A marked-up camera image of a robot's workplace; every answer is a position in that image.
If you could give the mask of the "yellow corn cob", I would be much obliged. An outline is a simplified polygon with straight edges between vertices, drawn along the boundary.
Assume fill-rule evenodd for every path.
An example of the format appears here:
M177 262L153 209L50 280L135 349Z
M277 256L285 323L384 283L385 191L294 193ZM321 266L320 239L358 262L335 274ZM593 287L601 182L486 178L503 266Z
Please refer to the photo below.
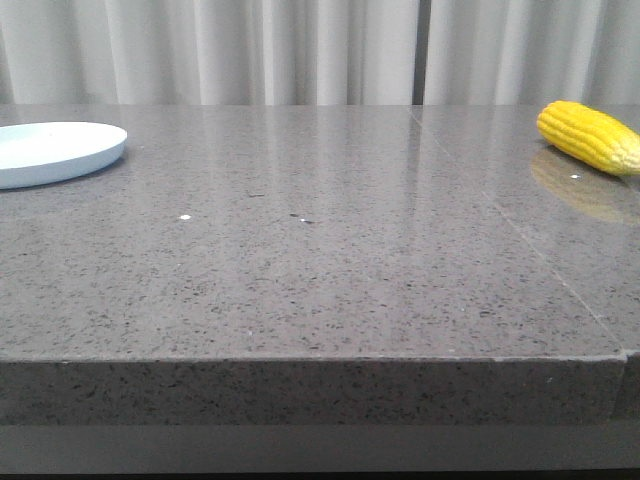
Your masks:
M582 103L557 100L537 116L541 136L561 152L613 176L639 174L639 134Z

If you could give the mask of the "light blue round plate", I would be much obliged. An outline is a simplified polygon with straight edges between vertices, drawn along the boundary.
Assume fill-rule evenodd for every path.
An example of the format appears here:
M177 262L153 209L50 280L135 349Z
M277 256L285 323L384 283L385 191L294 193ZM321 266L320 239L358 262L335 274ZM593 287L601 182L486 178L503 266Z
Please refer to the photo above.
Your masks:
M118 160L126 130L92 122L41 122L1 128L1 188L46 185L91 174Z

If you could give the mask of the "white pleated curtain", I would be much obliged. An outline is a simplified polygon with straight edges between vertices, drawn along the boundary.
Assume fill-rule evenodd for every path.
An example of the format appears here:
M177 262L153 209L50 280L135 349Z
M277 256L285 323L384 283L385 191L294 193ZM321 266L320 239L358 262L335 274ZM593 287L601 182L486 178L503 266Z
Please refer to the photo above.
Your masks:
M639 102L636 1L433 1L426 105Z
M5 104L408 105L421 1L5 1Z

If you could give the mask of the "white pleated curtain right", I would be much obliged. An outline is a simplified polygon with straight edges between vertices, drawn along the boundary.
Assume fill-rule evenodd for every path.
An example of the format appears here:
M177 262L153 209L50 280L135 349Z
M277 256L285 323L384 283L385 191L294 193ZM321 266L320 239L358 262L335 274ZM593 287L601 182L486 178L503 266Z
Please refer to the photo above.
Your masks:
M639 102L636 1L433 1L426 105Z

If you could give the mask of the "white pleated curtain left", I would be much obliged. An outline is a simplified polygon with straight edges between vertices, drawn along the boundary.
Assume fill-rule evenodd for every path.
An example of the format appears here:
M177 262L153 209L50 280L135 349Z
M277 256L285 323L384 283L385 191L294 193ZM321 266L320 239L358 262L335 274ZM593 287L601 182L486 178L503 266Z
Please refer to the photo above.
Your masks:
M421 1L5 1L5 104L408 105Z

